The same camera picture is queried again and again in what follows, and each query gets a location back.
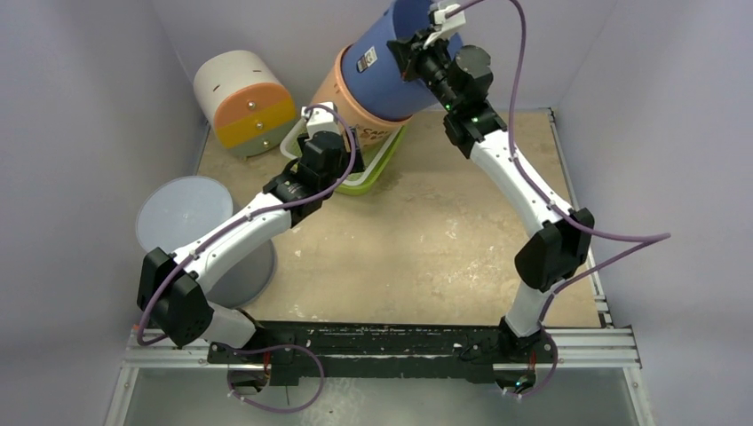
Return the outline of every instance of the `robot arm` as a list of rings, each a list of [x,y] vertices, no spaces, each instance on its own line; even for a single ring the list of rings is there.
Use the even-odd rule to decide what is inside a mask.
[[[515,257],[521,283],[500,329],[510,345],[526,345],[538,338],[552,288],[574,276],[585,263],[591,236],[552,211],[522,176],[519,166],[550,196],[550,202],[576,222],[593,227],[594,219],[587,209],[574,211],[558,197],[520,151],[511,152],[507,124],[487,101],[488,88],[494,80],[489,55],[472,45],[461,48],[454,58],[448,53],[448,40],[442,35],[457,31],[465,20],[464,12],[451,13],[456,8],[453,4],[439,4],[431,15],[432,27],[419,30],[409,39],[387,42],[387,46],[403,80],[420,79],[444,106],[444,126],[450,142],[489,175],[523,221],[530,240]]]
[[[325,106],[336,111],[331,103]],[[205,295],[254,249],[319,209],[331,194],[305,200],[333,185],[347,170],[350,147],[343,144],[335,116],[320,109],[304,109],[302,115],[307,133],[298,138],[300,159],[290,162],[248,206],[200,239],[172,255],[156,248],[144,258],[137,300],[142,311],[161,283],[178,271],[151,312],[151,320],[177,346],[202,338],[241,348],[250,340],[257,329],[253,318],[209,302]],[[351,172],[363,171],[357,144],[355,158]],[[187,260],[178,268],[174,259]]]

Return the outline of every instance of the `gray lid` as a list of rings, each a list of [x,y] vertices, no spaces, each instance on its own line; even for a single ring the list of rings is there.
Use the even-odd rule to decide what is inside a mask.
[[[136,237],[145,251],[165,253],[206,235],[233,215],[233,197],[222,184],[201,176],[162,185],[141,207]]]

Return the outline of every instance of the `cable clip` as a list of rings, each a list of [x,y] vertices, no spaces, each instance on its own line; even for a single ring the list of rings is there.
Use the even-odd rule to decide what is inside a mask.
[[[460,7],[459,4],[453,1],[446,1],[437,3],[436,10],[432,12],[432,22],[434,24],[434,32],[429,34],[424,42],[424,49],[428,49],[429,46],[434,44],[439,39],[448,40],[451,36],[454,36],[457,30],[465,25],[465,12],[459,12],[448,18],[448,14]]]

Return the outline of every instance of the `gray trash can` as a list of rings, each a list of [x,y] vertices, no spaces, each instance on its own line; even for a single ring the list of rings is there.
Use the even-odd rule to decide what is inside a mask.
[[[136,236],[146,252],[159,247],[171,253],[206,235],[236,211],[233,197],[218,181],[180,177],[149,196],[136,219]],[[226,308],[242,307],[264,291],[276,266],[274,245],[267,241],[231,268],[207,299]]]

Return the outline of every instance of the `blue bucket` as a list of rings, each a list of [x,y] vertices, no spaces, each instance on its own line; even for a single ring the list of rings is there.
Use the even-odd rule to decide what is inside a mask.
[[[340,64],[345,85],[362,107],[387,121],[397,122],[437,103],[420,80],[406,83],[387,42],[410,38],[428,28],[431,0],[395,0],[377,22],[353,44]],[[463,46],[460,35],[449,40],[449,53]]]

